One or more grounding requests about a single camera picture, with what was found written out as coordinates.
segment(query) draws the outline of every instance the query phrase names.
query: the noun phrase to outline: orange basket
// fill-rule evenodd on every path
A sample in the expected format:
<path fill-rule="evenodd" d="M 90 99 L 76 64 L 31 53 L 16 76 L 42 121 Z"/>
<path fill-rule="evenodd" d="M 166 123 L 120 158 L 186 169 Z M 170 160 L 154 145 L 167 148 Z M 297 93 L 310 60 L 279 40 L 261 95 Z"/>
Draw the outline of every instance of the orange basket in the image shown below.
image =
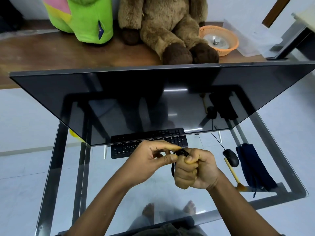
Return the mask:
<path fill-rule="evenodd" d="M 206 25 L 199 29 L 199 37 L 203 38 L 207 34 L 222 36 L 229 43 L 229 49 L 219 49 L 212 46 L 216 51 L 218 51 L 219 56 L 225 56 L 238 47 L 237 36 L 228 29 L 214 25 Z"/>

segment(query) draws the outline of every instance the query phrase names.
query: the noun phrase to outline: metal lid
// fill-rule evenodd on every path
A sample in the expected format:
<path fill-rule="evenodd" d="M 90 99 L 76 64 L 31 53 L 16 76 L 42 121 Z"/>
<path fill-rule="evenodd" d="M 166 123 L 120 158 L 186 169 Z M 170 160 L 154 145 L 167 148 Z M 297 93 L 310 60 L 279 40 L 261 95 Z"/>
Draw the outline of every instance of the metal lid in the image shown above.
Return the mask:
<path fill-rule="evenodd" d="M 211 47 L 216 47 L 224 50 L 230 48 L 229 43 L 221 36 L 207 34 L 203 38 L 208 41 L 208 45 L 210 45 Z"/>

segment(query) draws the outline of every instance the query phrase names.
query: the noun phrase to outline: brown plush toy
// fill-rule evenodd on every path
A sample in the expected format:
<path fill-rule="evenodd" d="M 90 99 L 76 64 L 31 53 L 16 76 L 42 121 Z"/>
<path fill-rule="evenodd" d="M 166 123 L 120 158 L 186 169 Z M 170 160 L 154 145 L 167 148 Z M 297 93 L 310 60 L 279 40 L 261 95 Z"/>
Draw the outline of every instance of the brown plush toy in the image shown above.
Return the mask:
<path fill-rule="evenodd" d="M 198 37 L 207 0 L 120 0 L 118 22 L 124 42 L 140 39 L 163 64 L 218 63 L 217 51 Z"/>

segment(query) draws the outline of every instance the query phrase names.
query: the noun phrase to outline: computer mouse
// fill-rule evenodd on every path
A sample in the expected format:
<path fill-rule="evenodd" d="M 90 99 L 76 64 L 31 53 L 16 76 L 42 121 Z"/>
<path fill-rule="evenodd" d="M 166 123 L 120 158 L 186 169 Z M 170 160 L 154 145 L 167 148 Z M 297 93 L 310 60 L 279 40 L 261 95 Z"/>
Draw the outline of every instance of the computer mouse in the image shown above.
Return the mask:
<path fill-rule="evenodd" d="M 231 149 L 224 150 L 223 155 L 228 160 L 231 167 L 237 167 L 238 166 L 238 164 L 239 164 L 238 157 Z"/>

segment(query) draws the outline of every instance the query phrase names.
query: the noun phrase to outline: computer monitor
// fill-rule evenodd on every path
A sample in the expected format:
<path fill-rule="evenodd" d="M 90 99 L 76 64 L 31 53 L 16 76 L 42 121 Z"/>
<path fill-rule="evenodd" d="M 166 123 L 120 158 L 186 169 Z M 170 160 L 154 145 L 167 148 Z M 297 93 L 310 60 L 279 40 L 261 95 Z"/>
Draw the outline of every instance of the computer monitor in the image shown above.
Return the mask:
<path fill-rule="evenodd" d="M 314 69 L 315 62 L 266 62 L 14 72 L 10 77 L 94 146 L 124 142 L 113 136 L 129 133 L 230 129 Z"/>

